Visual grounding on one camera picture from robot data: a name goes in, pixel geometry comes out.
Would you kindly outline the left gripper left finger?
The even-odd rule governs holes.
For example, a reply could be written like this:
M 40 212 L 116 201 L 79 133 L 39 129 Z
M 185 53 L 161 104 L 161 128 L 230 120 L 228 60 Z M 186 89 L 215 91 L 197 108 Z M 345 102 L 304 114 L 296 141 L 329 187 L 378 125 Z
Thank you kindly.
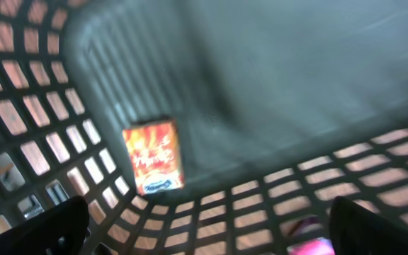
M 88 203 L 74 196 L 0 234 L 0 255 L 78 254 L 89 226 Z

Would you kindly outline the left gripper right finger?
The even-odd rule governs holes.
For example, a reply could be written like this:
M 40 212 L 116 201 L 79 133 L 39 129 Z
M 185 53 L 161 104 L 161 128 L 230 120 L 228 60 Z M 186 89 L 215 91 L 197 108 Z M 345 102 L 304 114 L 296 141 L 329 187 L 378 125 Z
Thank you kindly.
M 331 205 L 329 238 L 336 255 L 408 255 L 408 230 L 338 196 Z

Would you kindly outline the purple red snack pouch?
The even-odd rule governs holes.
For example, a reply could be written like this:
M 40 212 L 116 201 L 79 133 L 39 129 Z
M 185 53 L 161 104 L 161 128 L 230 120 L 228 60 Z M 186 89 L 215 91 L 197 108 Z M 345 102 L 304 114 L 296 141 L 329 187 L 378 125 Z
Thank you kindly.
M 335 255 L 332 243 L 325 237 L 315 237 L 307 241 L 292 244 L 292 240 L 322 229 L 316 215 L 307 215 L 280 225 L 283 236 L 290 242 L 287 247 L 289 255 Z

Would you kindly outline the small orange juice carton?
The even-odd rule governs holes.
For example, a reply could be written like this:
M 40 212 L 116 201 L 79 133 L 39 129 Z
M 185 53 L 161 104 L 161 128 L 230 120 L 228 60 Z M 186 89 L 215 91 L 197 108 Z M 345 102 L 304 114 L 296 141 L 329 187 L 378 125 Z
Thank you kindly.
M 137 192 L 150 195 L 185 186 L 175 122 L 163 120 L 122 131 Z

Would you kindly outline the grey plastic mesh basket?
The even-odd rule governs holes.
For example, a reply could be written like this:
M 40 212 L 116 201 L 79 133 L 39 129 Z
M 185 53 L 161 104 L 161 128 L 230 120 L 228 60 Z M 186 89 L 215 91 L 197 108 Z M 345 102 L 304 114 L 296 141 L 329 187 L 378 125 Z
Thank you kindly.
M 185 186 L 143 196 L 163 120 Z M 288 254 L 338 196 L 408 230 L 408 1 L 0 1 L 0 234 L 77 195 L 81 254 Z

